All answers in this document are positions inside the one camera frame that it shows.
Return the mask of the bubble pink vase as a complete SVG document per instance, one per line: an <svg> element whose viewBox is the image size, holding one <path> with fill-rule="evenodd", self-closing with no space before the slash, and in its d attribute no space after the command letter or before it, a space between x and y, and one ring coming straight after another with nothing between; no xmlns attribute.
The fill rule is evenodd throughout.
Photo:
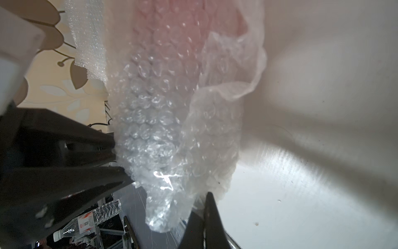
<svg viewBox="0 0 398 249"><path fill-rule="evenodd" d="M266 68L263 1L106 1L116 155L167 232L230 187L243 97Z"/></svg>

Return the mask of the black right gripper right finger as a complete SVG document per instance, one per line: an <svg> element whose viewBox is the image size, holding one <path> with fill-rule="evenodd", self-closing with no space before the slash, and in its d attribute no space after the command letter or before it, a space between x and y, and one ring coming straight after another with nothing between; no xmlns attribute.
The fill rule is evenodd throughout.
<svg viewBox="0 0 398 249"><path fill-rule="evenodd" d="M206 195L204 209L205 244L207 249L230 249L226 232L213 193Z"/></svg>

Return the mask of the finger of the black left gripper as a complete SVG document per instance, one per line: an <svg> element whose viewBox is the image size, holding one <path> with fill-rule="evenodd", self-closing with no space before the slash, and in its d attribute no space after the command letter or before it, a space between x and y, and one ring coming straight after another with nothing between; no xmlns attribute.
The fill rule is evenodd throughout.
<svg viewBox="0 0 398 249"><path fill-rule="evenodd" d="M32 244L131 183L121 167L9 171L1 179L1 245Z"/></svg>
<svg viewBox="0 0 398 249"><path fill-rule="evenodd" d="M116 159L115 140L47 109L1 116L1 168L99 166Z"/></svg>

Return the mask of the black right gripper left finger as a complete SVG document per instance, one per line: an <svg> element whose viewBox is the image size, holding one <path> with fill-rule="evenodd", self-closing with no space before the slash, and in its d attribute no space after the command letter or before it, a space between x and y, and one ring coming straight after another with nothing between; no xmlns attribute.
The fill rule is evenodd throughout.
<svg viewBox="0 0 398 249"><path fill-rule="evenodd" d="M178 249L204 249L204 220L191 212Z"/></svg>

